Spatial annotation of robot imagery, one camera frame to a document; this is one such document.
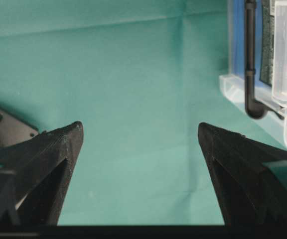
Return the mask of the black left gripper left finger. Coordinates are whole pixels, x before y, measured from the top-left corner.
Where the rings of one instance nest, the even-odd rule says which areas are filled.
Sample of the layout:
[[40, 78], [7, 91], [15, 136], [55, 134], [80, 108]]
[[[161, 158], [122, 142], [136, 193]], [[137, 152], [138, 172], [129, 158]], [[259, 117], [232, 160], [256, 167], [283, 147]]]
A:
[[0, 226], [55, 226], [83, 144], [70, 125], [0, 149]]

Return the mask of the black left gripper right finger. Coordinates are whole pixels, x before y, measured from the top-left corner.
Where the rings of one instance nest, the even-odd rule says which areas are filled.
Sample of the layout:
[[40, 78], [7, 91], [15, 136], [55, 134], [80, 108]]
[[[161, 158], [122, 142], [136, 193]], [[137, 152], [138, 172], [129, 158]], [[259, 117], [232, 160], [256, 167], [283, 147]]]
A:
[[205, 122], [198, 142], [224, 223], [287, 231], [287, 151]]

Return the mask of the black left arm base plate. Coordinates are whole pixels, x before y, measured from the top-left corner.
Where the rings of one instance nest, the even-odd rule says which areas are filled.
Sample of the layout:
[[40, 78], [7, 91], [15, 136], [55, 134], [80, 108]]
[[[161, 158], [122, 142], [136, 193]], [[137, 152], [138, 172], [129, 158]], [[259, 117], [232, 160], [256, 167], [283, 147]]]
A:
[[0, 149], [30, 140], [38, 134], [36, 127], [0, 107]]

